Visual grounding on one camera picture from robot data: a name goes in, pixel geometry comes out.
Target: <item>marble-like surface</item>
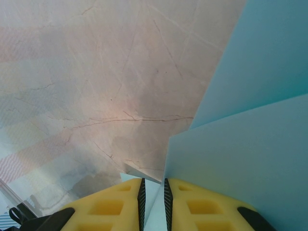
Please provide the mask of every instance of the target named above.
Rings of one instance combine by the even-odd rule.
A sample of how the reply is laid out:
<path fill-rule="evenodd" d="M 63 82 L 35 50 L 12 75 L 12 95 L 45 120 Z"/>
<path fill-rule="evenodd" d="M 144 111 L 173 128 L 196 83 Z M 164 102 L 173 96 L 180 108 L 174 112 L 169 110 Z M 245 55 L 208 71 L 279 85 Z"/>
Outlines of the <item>marble-like surface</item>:
<path fill-rule="evenodd" d="M 0 178 L 38 213 L 160 180 L 245 0 L 2 0 Z"/>

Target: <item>crack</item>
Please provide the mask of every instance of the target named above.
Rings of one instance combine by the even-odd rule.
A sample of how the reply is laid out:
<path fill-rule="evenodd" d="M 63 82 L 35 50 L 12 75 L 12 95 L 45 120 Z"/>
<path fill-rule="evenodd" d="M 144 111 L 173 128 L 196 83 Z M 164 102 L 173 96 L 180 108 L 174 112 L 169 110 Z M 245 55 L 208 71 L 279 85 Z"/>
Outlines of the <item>crack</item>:
<path fill-rule="evenodd" d="M 166 115 L 166 116 L 162 116 L 161 118 L 168 118 L 168 117 L 174 117 L 174 116 L 176 116 L 176 117 L 180 117 L 180 118 L 183 118 L 182 116 L 180 116 L 180 115 Z M 156 119 L 157 117 L 146 117 L 146 116 L 142 116 L 143 118 L 147 118 L 147 119 Z"/>
<path fill-rule="evenodd" d="M 49 27 L 57 27 L 57 26 L 49 24 L 49 25 L 39 27 L 38 30 L 41 30 L 41 29 L 44 29 L 44 28 L 49 28 Z"/>
<path fill-rule="evenodd" d="M 128 114 L 126 111 L 123 111 L 125 114 L 127 114 L 129 117 L 131 117 L 132 119 L 135 119 L 133 116 L 131 116 L 130 114 Z"/>
<path fill-rule="evenodd" d="M 173 64 L 174 64 L 175 68 L 177 69 L 179 75 L 181 76 L 181 79 L 183 79 L 183 75 L 182 75 L 181 71 L 179 70 L 178 65 L 175 63 L 175 61 L 174 61 L 174 59 L 173 59 L 173 56 L 172 56 L 172 54 L 171 54 L 171 52 L 170 52 L 168 46 L 166 45 L 166 43 L 165 43 L 165 41 L 164 41 L 164 39 L 163 39 L 163 35 L 162 35 L 162 33 L 160 32 L 160 29 L 158 28 L 158 26 L 157 26 L 157 24 L 156 24 L 156 22 L 155 22 L 154 19 L 153 19 L 153 22 L 154 22 L 154 24 L 155 24 L 155 26 L 156 26 L 156 28 L 157 28 L 157 30 L 158 30 L 158 32 L 159 32 L 160 37 L 162 38 L 163 44 L 164 44 L 164 46 L 166 47 L 166 50 L 167 50 L 167 52 L 169 53 L 170 58 L 171 58 L 171 60 L 172 60 L 172 62 L 173 62 Z"/>
<path fill-rule="evenodd" d="M 105 119 L 117 119 L 117 117 L 110 117 L 110 118 L 103 118 L 103 119 L 90 118 L 90 120 L 95 120 L 95 121 L 104 121 Z"/>
<path fill-rule="evenodd" d="M 17 46 L 18 46 L 18 44 L 19 44 L 19 43 L 21 43 L 21 42 L 23 42 L 23 41 L 18 40 L 18 42 L 17 42 L 16 44 L 14 44 L 14 46 L 15 46 L 15 47 L 17 47 Z"/>
<path fill-rule="evenodd" d="M 13 109 L 7 108 L 6 109 L 7 112 L 13 112 L 14 110 L 16 110 L 16 108 L 13 108 Z"/>
<path fill-rule="evenodd" d="M 39 128 L 36 124 L 34 124 L 32 121 L 31 121 L 31 119 L 29 119 L 25 114 L 23 114 L 23 113 L 21 113 L 16 107 L 14 108 L 14 109 L 16 109 L 16 111 L 18 111 L 19 112 L 19 114 L 21 114 L 22 116 L 24 116 L 26 119 L 27 119 L 27 121 L 29 121 L 33 126 L 35 126 L 38 130 L 40 130 L 41 132 L 43 132 L 45 135 L 48 135 L 45 131 L 43 131 L 41 128 Z"/>
<path fill-rule="evenodd" d="M 121 166 L 113 159 L 113 154 L 108 155 L 103 149 L 101 149 L 101 148 L 97 145 L 97 143 L 96 143 L 95 141 L 93 141 L 93 143 L 95 143 L 95 145 L 97 146 L 97 148 L 98 148 L 99 150 L 101 150 L 106 156 L 108 156 L 109 159 L 111 159 L 111 160 L 114 162 L 114 164 L 115 164 L 116 166 L 118 166 L 118 167 L 121 169 Z"/>
<path fill-rule="evenodd" d="M 54 97 L 54 96 L 52 96 L 52 95 L 50 95 L 50 97 L 52 97 L 52 98 L 55 99 L 55 100 L 58 100 L 58 101 L 60 101 L 60 102 L 65 103 L 63 100 L 60 100 L 60 99 L 58 99 L 58 98 L 56 98 L 56 97 Z"/>
<path fill-rule="evenodd" d="M 117 97 L 117 95 L 119 94 L 121 88 L 122 88 L 122 83 L 120 82 L 120 87 L 119 87 L 119 89 L 117 90 L 117 93 L 115 94 L 116 96 L 114 97 L 114 99 L 116 99 L 116 97 Z"/>
<path fill-rule="evenodd" d="M 23 99 L 20 99 L 20 98 L 17 98 L 17 97 L 14 97 L 14 98 L 17 99 L 17 100 L 20 100 L 20 101 L 22 101 L 22 102 L 24 102 L 24 103 L 27 103 L 27 104 L 29 104 L 29 105 L 38 107 L 38 106 L 36 106 L 36 105 L 34 105 L 34 104 L 32 104 L 32 103 L 29 103 L 29 102 L 27 102 L 27 101 L 25 101 L 25 100 L 23 100 Z"/>
<path fill-rule="evenodd" d="M 105 153 L 109 158 L 112 158 L 112 154 L 111 155 L 108 155 L 103 149 L 101 149 L 97 143 L 95 141 L 93 141 L 93 143 L 95 143 L 96 147 L 98 147 L 99 150 L 101 150 L 103 153 Z"/>
<path fill-rule="evenodd" d="M 33 89 L 33 88 L 30 88 L 30 90 L 41 90 L 41 89 L 45 89 L 51 85 L 54 85 L 54 83 L 51 83 L 51 84 L 48 84 L 47 86 L 43 87 L 43 88 L 36 88 L 36 89 Z"/>
<path fill-rule="evenodd" d="M 51 117 L 51 116 L 49 116 L 49 115 L 46 115 L 46 116 L 47 116 L 48 118 L 50 118 L 50 119 L 74 121 L 74 119 L 68 119 L 68 118 L 57 119 L 57 118 Z"/>
<path fill-rule="evenodd" d="M 196 4 L 196 8 L 193 11 L 193 15 L 192 15 L 193 21 L 192 21 L 192 24 L 191 24 L 191 29 L 188 33 L 188 36 L 184 40 L 184 46 L 183 46 L 183 49 L 182 49 L 182 52 L 181 52 L 181 55 L 180 55 L 180 62 L 182 62 L 182 58 L 183 58 L 184 53 L 186 52 L 186 48 L 188 46 L 189 39 L 191 38 L 191 35 L 193 33 L 194 24 L 195 24 L 196 19 L 197 19 L 196 13 L 197 13 L 197 9 L 199 8 L 200 3 L 201 3 L 201 0 L 198 0 L 198 2 Z"/>
<path fill-rule="evenodd" d="M 69 143 L 71 141 L 71 138 L 73 136 L 73 133 L 71 133 L 67 139 L 67 141 L 64 143 L 64 145 L 66 145 L 67 143 Z"/>
<path fill-rule="evenodd" d="M 96 6 L 94 6 L 96 1 L 93 3 L 93 5 L 91 7 L 87 8 L 86 10 L 84 10 L 80 15 L 84 15 L 86 12 L 90 11 L 92 8 L 96 8 Z"/>
<path fill-rule="evenodd" d="M 84 127 L 89 127 L 93 125 L 113 123 L 113 122 L 125 122 L 125 121 L 127 122 L 171 122 L 171 121 L 184 120 L 184 119 L 193 119 L 193 117 L 181 117 L 181 118 L 174 118 L 174 119 L 142 119 L 142 118 L 140 119 L 115 119 L 115 120 L 102 121 L 100 123 L 76 126 L 76 127 L 73 127 L 72 129 L 84 128 Z"/>
<path fill-rule="evenodd" d="M 129 60 L 129 56 L 130 56 L 130 53 L 131 53 L 131 49 L 133 48 L 133 44 L 134 44 L 134 40 L 135 40 L 136 32 L 137 32 L 137 25 L 138 25 L 138 18 L 139 18 L 140 11 L 141 11 L 141 9 L 139 9 L 139 11 L 138 11 L 138 15 L 137 15 L 137 18 L 136 18 L 136 25 L 135 25 L 135 30 L 134 30 L 133 39 L 132 39 L 132 41 L 131 41 L 131 45 L 130 45 L 130 49 L 129 49 L 129 52 L 128 52 L 128 56 L 127 56 L 127 58 L 126 58 L 126 60 L 125 60 L 124 66 L 123 66 L 123 68 L 122 68 L 122 72 L 124 71 L 124 69 L 125 69 L 125 67 L 126 67 L 126 64 L 127 64 L 128 60 Z"/>

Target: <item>light blue panel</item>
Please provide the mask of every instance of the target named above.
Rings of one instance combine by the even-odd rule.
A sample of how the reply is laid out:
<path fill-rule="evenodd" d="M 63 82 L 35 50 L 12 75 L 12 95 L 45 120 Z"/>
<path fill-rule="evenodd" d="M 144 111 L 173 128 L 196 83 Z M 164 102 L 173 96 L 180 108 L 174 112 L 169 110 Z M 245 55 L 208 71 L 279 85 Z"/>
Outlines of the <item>light blue panel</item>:
<path fill-rule="evenodd" d="M 13 221 L 7 212 L 0 215 L 0 230 L 6 230 L 12 226 L 20 228 L 20 224 Z"/>
<path fill-rule="evenodd" d="M 171 137 L 165 177 L 248 202 L 280 231 L 307 231 L 308 94 Z"/>
<path fill-rule="evenodd" d="M 308 93 L 308 1 L 248 0 L 191 128 Z"/>
<path fill-rule="evenodd" d="M 120 173 L 120 175 L 121 175 L 121 179 L 123 182 L 134 179 L 134 178 L 139 178 L 139 177 L 135 177 L 135 176 L 124 174 L 124 173 Z M 146 223 L 149 218 L 149 215 L 153 207 L 154 201 L 156 199 L 159 187 L 160 187 L 160 184 L 152 182 L 150 180 L 145 180 L 146 197 L 145 197 L 144 223 Z"/>
<path fill-rule="evenodd" d="M 163 183 L 159 187 L 157 197 L 150 216 L 145 224 L 144 231 L 167 231 Z"/>

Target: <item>cracked surface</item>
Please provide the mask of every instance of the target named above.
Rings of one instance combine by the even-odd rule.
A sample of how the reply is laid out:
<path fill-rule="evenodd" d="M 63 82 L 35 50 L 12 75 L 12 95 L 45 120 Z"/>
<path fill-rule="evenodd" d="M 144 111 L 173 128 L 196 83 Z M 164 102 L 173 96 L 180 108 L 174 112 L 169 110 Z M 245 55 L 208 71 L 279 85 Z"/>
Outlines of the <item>cracked surface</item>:
<path fill-rule="evenodd" d="M 244 5 L 216 2 L 1 1 L 0 179 L 39 216 L 128 167 L 160 180 Z"/>

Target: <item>square hole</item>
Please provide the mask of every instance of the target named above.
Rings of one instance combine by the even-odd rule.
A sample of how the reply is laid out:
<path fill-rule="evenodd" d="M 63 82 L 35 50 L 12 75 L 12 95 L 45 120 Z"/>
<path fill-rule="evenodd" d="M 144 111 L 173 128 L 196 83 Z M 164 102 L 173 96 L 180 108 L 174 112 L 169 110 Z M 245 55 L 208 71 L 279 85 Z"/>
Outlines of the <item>square hole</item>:
<path fill-rule="evenodd" d="M 78 231 L 111 231 L 112 224 L 80 224 Z"/>
<path fill-rule="evenodd" d="M 180 189 L 181 191 L 191 191 L 190 188 L 188 188 L 187 186 L 183 186 L 183 185 L 180 185 L 180 186 L 179 186 L 179 189 Z"/>
<path fill-rule="evenodd" d="M 235 231 L 230 222 L 207 221 L 196 222 L 196 225 L 198 231 Z"/>
<path fill-rule="evenodd" d="M 189 200 L 187 201 L 191 214 L 222 214 L 219 205 L 209 200 Z"/>
<path fill-rule="evenodd" d="M 122 188 L 120 188 L 119 191 L 129 191 L 130 189 L 131 189 L 131 186 L 126 185 L 126 186 L 123 186 Z"/>
<path fill-rule="evenodd" d="M 91 209 L 91 215 L 120 215 L 124 202 L 121 200 L 103 200 Z"/>

